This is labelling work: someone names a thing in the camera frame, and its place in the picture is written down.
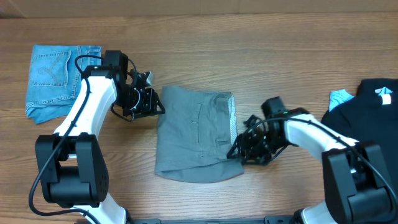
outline blue cloth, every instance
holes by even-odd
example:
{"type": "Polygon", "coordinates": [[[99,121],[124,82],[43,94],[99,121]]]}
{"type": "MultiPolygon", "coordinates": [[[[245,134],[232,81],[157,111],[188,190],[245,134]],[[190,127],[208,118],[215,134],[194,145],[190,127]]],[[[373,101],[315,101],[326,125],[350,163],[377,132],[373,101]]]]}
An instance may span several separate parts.
{"type": "MultiPolygon", "coordinates": [[[[383,94],[392,93],[392,91],[390,89],[388,89],[387,87],[377,89],[374,92],[378,93],[379,96],[381,96],[383,94]]],[[[347,93],[347,91],[345,89],[332,91],[330,93],[329,111],[332,111],[336,106],[338,106],[344,102],[347,102],[347,101],[351,100],[352,98],[354,98],[354,96],[347,93]]]]}
{"type": "MultiPolygon", "coordinates": [[[[81,86],[75,58],[89,54],[101,56],[98,46],[35,45],[30,60],[29,82],[26,93],[26,115],[36,124],[67,115],[81,86]]],[[[81,58],[82,70],[87,65],[101,65],[96,58],[81,58]]]]}

